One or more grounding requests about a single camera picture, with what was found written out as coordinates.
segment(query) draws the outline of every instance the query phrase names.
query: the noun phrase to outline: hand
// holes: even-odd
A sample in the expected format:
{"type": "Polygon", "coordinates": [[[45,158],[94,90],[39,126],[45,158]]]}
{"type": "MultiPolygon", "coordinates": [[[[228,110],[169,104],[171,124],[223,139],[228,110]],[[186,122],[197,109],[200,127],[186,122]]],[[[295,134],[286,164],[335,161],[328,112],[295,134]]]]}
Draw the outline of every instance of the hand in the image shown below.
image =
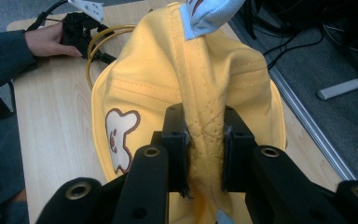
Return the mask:
{"type": "Polygon", "coordinates": [[[60,44],[61,38],[61,22],[42,29],[25,32],[28,48],[36,57],[48,57],[60,54],[73,57],[82,56],[74,46],[60,44]]]}

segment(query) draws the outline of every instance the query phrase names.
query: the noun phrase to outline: sleeve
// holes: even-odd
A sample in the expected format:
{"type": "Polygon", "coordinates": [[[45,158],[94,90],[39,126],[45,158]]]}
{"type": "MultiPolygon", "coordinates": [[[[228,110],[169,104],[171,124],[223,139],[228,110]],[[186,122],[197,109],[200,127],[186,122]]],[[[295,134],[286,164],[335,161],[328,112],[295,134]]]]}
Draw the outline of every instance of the sleeve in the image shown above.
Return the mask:
{"type": "Polygon", "coordinates": [[[245,0],[190,0],[180,7],[185,39],[218,30],[240,10],[245,0]]]}
{"type": "Polygon", "coordinates": [[[36,66],[36,60],[28,49],[24,31],[0,33],[0,86],[31,66],[36,66]]]}

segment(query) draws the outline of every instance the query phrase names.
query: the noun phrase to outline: bear face embroidery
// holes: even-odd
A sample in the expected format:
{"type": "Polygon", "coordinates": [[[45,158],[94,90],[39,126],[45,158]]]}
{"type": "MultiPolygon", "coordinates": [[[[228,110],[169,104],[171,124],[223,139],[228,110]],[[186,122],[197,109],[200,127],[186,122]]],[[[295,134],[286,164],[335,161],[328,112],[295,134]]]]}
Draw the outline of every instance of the bear face embroidery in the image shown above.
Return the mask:
{"type": "Polygon", "coordinates": [[[137,111],[129,111],[125,114],[119,109],[112,109],[106,115],[106,136],[110,149],[115,173],[118,170],[127,173],[130,170],[132,155],[126,145],[127,134],[134,131],[140,122],[137,111]]]}

